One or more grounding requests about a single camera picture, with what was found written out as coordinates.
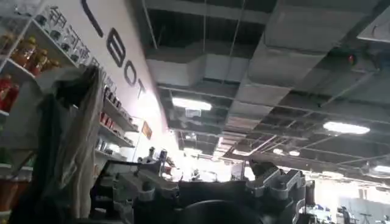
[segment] ceiling light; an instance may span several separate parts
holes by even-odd
[[[332,178],[342,178],[342,177],[344,177],[344,175],[341,174],[341,173],[336,173],[336,172],[331,172],[331,171],[322,171],[322,174],[325,175],[325,176],[328,176],[328,177],[332,177]]]
[[[233,154],[241,155],[241,156],[247,156],[248,155],[247,152],[243,152],[243,151],[239,151],[239,150],[234,150]]]
[[[299,156],[300,152],[299,151],[290,151],[290,152],[288,152],[288,154],[290,154],[290,156]]]
[[[184,148],[183,151],[185,153],[188,153],[190,155],[197,155],[197,154],[201,154],[202,151],[199,150],[199,149],[193,149],[193,148]]]
[[[370,128],[367,127],[333,121],[326,122],[323,127],[329,131],[335,131],[344,134],[349,133],[363,135],[370,131]]]
[[[283,154],[283,150],[282,150],[282,149],[274,149],[273,152],[274,152],[275,154],[278,154],[278,155],[282,155],[282,156],[285,155],[285,154]]]
[[[376,166],[374,170],[377,172],[390,173],[390,167],[388,166]]]
[[[198,100],[173,97],[172,103],[176,107],[184,107],[191,110],[211,110],[211,104]]]

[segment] black machine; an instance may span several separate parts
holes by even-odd
[[[104,218],[128,224],[307,223],[298,221],[305,204],[299,170],[284,173],[272,163],[252,161],[255,181],[174,183],[159,177],[152,165],[107,162],[91,190],[91,218],[105,198]]]

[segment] white wall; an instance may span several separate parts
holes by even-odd
[[[127,0],[94,0],[87,1],[87,4],[100,25],[104,35],[101,38],[91,25],[87,18],[80,0],[48,0],[48,4],[57,5],[60,11],[64,14],[73,29],[80,36],[80,39],[89,48],[92,55],[96,57],[98,62],[107,71],[111,79],[117,86],[116,95],[122,102],[122,106],[127,112],[136,117],[143,118],[149,124],[153,131],[150,144],[143,145],[149,147],[154,145],[157,147],[166,148],[168,151],[172,149],[171,143],[165,146],[167,138],[168,126],[165,119],[165,114],[161,103],[157,96],[155,83],[149,73],[146,64],[141,42],[138,39],[137,30],[135,27],[135,19],[132,16],[130,1]],[[121,68],[117,66],[112,56],[106,48],[106,39],[111,28],[114,27],[126,48],[126,59],[131,60],[138,78],[142,81],[145,92],[140,92],[140,86],[136,83],[135,86],[130,86],[124,78],[124,64]]]
[[[375,223],[376,220],[383,220],[385,215],[390,214],[390,205],[369,201],[361,198],[339,198],[340,206],[345,206],[349,212],[351,212],[358,223],[363,223],[363,214],[369,214],[371,217],[367,217],[370,223]]]

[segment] exposed ceiling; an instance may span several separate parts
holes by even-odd
[[[359,168],[390,155],[390,45],[357,38],[377,27],[370,23],[389,1],[133,4],[147,63],[180,148],[234,159],[251,154],[281,166],[368,179]],[[175,107],[172,97],[203,100],[213,108],[190,113]],[[322,128],[326,121],[371,131],[336,136]],[[274,149],[300,155],[276,155]]]

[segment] person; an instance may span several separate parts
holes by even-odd
[[[349,216],[349,212],[345,206],[342,206],[342,214],[344,216],[344,224],[351,224],[351,217]]]

